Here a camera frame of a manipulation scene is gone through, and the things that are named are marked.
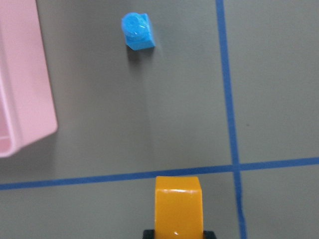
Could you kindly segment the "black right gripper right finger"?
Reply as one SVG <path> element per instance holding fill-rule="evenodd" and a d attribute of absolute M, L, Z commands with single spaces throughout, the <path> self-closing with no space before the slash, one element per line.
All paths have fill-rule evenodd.
<path fill-rule="evenodd" d="M 214 231 L 203 231 L 203 239 L 215 239 Z"/>

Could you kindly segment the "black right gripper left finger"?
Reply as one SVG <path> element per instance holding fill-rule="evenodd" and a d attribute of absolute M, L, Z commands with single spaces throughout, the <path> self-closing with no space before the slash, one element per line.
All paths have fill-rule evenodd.
<path fill-rule="evenodd" d="M 154 230 L 144 230 L 143 231 L 143 239 L 155 239 L 155 231 Z"/>

